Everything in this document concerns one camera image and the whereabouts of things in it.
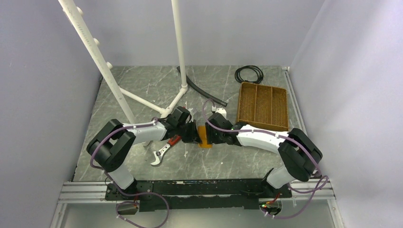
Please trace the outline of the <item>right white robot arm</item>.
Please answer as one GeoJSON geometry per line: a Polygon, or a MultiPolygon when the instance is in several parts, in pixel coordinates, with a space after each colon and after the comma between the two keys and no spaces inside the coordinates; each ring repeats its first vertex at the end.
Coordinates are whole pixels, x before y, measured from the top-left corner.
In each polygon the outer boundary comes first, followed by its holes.
{"type": "Polygon", "coordinates": [[[205,126],[209,144],[254,147],[280,156],[282,165],[271,169],[262,180],[262,192],[267,197],[274,197],[281,187],[292,181],[307,182],[323,158],[318,147],[298,128],[279,132],[246,122],[232,124],[218,112],[206,119],[205,126]]]}

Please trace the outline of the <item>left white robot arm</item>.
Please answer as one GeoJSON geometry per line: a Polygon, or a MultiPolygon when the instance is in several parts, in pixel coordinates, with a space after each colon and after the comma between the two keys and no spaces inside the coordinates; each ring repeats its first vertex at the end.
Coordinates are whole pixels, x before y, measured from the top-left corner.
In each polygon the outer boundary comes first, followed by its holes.
{"type": "Polygon", "coordinates": [[[123,124],[112,119],[87,145],[90,166],[103,170],[118,186],[118,194],[129,200],[136,195],[137,181],[124,161],[135,144],[164,141],[179,136],[184,143],[200,143],[194,120],[196,110],[178,106],[164,118],[140,124],[123,124]]]}

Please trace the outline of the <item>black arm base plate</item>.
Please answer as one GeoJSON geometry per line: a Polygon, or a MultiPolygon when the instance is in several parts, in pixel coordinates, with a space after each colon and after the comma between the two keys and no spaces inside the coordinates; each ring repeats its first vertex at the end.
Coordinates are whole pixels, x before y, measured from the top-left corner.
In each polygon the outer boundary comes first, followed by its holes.
{"type": "Polygon", "coordinates": [[[108,184],[107,201],[137,200],[141,212],[169,209],[244,208],[258,209],[273,198],[291,198],[284,185],[272,190],[261,179],[139,180],[129,195],[108,184]]]}

